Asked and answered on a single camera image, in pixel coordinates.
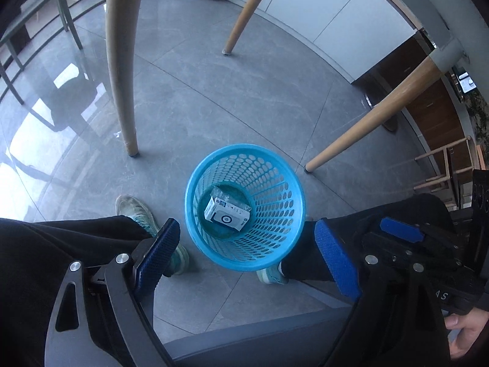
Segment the person's right hand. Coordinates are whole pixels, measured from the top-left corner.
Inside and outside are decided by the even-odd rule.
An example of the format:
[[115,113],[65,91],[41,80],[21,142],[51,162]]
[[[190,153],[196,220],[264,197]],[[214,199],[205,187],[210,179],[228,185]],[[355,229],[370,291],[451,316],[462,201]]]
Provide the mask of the person's right hand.
[[474,307],[467,315],[451,314],[444,318],[445,327],[458,330],[457,336],[449,341],[449,352],[452,360],[465,356],[474,345],[488,322],[488,311]]

